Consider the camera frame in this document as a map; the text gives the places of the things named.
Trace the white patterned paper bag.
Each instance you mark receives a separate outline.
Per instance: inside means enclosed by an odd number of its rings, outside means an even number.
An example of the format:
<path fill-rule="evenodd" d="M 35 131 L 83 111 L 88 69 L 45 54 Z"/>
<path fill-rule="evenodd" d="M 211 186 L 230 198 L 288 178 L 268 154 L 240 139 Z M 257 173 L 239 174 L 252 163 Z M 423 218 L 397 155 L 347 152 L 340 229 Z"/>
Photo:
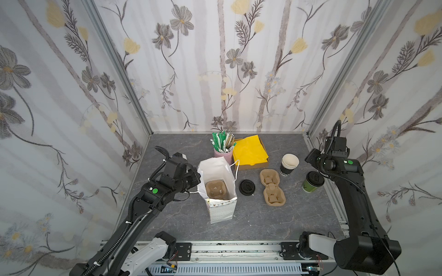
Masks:
<path fill-rule="evenodd" d="M 238 171 L 225 158 L 209 158 L 198 166 L 199 195 L 204 200 L 212 224 L 231 220 L 237 204 L 236 180 Z"/>

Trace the brown pulp carrier top piece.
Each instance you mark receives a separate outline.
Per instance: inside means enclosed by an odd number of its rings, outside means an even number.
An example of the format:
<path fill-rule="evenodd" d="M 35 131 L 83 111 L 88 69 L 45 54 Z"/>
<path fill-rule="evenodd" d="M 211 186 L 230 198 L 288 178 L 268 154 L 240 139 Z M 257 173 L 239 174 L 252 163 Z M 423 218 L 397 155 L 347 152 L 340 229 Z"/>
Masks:
<path fill-rule="evenodd" d="M 229 192 L 225 182 L 221 179 L 209 181 L 206 184 L 206 193 L 214 200 L 228 200 Z"/>

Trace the green paper cup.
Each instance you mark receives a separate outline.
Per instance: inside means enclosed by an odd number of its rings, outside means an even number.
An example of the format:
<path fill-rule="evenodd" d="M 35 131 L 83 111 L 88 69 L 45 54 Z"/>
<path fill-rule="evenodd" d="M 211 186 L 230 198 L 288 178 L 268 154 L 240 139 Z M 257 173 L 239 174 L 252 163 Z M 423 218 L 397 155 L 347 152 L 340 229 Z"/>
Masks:
<path fill-rule="evenodd" d="M 303 182 L 302 188 L 306 193 L 315 192 L 318 189 L 318 186 L 311 184 L 307 179 Z"/>

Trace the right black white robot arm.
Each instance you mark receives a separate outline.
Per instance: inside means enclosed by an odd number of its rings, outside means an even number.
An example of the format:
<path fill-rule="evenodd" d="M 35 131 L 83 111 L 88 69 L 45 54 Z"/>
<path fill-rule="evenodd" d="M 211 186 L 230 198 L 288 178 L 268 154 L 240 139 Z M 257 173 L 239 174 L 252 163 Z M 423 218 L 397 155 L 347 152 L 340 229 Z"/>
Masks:
<path fill-rule="evenodd" d="M 305 231 L 299 239 L 299 255 L 312 258 L 322 254 L 344 270 L 384 274 L 395 264 L 402 248 L 398 241 L 388 237 L 376 217 L 360 163 L 346 158 L 342 152 L 327 156 L 318 149 L 312 149 L 305 161 L 336 184 L 348 219 L 349 237 L 337 240 Z"/>

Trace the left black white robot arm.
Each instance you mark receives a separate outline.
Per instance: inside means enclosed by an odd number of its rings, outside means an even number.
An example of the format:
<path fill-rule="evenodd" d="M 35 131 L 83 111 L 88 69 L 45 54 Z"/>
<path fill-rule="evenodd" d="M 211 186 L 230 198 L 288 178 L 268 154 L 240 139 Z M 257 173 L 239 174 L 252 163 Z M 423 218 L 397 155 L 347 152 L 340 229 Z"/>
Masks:
<path fill-rule="evenodd" d="M 128 276 L 123 264 L 144 230 L 177 193 L 187 193 L 200 183 L 200 174 L 190 164 L 165 169 L 151 176 L 131 200 L 128 215 L 107 243 L 86 263 L 77 263 L 71 276 Z"/>

